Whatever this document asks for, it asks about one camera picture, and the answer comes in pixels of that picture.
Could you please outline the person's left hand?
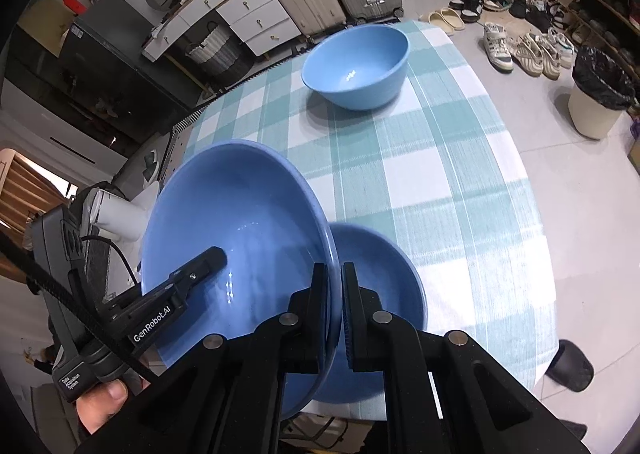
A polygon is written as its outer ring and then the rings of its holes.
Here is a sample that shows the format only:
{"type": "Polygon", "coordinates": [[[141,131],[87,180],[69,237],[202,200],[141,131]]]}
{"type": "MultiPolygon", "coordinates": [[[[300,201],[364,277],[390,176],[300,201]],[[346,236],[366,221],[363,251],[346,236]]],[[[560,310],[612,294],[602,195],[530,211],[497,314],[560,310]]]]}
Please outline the person's left hand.
{"type": "Polygon", "coordinates": [[[82,426],[94,434],[124,406],[129,389],[121,379],[94,386],[76,401],[76,411],[82,426]]]}

